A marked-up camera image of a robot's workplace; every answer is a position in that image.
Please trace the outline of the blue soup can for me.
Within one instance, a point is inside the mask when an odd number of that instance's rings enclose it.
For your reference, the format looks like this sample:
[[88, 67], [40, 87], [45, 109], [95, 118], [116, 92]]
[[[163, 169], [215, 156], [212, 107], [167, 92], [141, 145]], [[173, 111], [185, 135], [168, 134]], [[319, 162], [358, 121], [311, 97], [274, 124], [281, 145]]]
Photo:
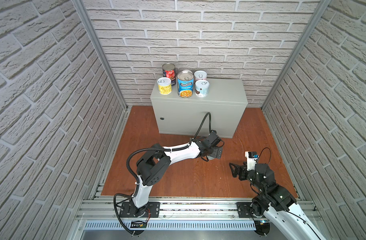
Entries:
[[194, 91], [194, 75], [180, 72], [177, 75], [177, 93], [181, 98], [189, 98]]

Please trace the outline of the red tomato can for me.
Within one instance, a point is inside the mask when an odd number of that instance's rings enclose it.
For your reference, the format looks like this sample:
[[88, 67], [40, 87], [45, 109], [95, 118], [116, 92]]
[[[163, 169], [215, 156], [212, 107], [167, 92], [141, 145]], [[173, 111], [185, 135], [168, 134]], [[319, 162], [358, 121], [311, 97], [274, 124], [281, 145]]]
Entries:
[[176, 67], [174, 64], [165, 63], [162, 65], [163, 76], [171, 80], [171, 85], [176, 84]]

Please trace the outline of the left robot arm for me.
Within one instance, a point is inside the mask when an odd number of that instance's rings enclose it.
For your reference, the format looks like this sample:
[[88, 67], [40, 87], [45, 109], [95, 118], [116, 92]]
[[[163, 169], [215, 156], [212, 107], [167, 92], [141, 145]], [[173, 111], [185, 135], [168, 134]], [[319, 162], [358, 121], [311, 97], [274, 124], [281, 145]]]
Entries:
[[136, 179], [135, 191], [130, 202], [137, 209], [144, 209], [148, 205], [152, 186], [162, 179], [170, 165], [196, 158], [206, 162], [220, 159], [224, 144], [217, 133], [211, 131], [206, 138], [190, 139], [183, 145], [162, 147], [155, 144], [133, 152], [126, 160], [128, 171]]

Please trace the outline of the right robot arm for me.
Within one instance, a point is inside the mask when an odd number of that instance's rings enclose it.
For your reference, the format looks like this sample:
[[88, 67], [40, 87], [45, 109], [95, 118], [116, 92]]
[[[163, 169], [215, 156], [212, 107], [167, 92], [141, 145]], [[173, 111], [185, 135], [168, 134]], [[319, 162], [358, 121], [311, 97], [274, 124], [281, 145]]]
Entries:
[[283, 186], [277, 184], [275, 173], [267, 164], [229, 164], [234, 178], [248, 180], [258, 189], [253, 198], [252, 214], [267, 218], [289, 240], [324, 240], [323, 234], [306, 216], [296, 198]]

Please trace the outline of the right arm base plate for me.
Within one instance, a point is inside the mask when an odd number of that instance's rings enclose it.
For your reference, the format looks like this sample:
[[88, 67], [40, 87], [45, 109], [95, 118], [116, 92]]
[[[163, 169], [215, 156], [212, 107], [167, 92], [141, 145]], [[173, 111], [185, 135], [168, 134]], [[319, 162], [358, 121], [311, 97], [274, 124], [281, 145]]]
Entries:
[[272, 206], [267, 202], [237, 202], [239, 218], [265, 218], [264, 213]]

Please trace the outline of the yellow labelled can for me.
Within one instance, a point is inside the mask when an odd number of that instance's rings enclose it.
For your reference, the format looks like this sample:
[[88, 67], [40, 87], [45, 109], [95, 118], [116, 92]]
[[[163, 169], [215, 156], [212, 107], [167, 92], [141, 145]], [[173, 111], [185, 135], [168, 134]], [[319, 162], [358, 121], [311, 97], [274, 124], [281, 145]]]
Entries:
[[172, 92], [171, 79], [168, 77], [159, 78], [157, 86], [161, 95], [169, 95]]

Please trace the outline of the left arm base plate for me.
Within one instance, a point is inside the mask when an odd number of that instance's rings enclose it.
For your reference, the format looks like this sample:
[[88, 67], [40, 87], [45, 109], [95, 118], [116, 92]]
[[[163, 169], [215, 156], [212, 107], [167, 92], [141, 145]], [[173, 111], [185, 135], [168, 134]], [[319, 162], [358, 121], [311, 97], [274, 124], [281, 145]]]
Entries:
[[148, 202], [145, 206], [137, 208], [133, 202], [124, 202], [121, 204], [119, 216], [121, 218], [158, 218], [160, 211], [160, 202]]

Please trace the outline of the white flat-lid can front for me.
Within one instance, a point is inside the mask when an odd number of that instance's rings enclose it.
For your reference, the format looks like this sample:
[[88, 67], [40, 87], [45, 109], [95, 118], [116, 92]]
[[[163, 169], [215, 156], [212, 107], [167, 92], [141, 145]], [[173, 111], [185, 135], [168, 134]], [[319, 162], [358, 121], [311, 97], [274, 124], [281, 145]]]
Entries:
[[183, 71], [181, 71], [182, 73], [191, 73], [191, 74], [193, 74], [193, 72], [191, 71], [191, 70], [183, 70]]

